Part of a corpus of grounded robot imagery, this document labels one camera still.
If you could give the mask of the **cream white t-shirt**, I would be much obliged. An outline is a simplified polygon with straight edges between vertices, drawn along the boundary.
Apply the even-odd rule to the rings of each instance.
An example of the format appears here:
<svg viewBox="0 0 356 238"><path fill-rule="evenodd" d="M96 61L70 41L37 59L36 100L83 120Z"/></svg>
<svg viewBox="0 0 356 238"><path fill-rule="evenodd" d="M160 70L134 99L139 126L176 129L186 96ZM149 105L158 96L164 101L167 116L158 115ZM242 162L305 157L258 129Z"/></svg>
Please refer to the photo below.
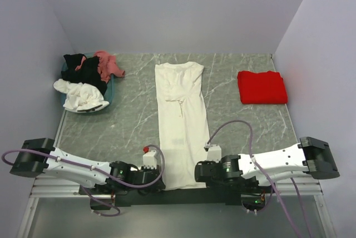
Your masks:
<svg viewBox="0 0 356 238"><path fill-rule="evenodd" d="M207 158L209 128L201 93L204 67L196 62L155 66L160 148L167 190L199 189L195 165Z"/></svg>

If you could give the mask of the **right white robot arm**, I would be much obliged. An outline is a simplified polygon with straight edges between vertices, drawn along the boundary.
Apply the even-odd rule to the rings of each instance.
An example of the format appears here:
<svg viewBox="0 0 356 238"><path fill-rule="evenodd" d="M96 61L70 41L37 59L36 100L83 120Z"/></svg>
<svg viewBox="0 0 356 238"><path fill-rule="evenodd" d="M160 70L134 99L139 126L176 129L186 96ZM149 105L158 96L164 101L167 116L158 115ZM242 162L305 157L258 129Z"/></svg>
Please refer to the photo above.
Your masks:
<svg viewBox="0 0 356 238"><path fill-rule="evenodd" d="M196 182L246 188L251 193L273 182L310 175L315 180L340 176L327 142L302 137L300 142L282 150L253 155L227 155L221 160L200 161L195 166Z"/></svg>

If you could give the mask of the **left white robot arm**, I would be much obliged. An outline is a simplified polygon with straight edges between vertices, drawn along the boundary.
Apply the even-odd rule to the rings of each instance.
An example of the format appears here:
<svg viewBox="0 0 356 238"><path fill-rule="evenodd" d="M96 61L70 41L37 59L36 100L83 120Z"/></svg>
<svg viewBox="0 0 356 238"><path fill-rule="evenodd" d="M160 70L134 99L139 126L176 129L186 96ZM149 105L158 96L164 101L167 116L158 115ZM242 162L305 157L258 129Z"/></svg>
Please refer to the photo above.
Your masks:
<svg viewBox="0 0 356 238"><path fill-rule="evenodd" d="M36 178L46 174L93 189L103 195L109 191L142 190L160 192L166 188L162 176L165 157L156 145L144 148L144 165L140 168L123 161L100 162L78 157L54 146L49 138L26 140L21 149L14 151L14 162L1 157L11 166L10 173L16 176Z"/></svg>

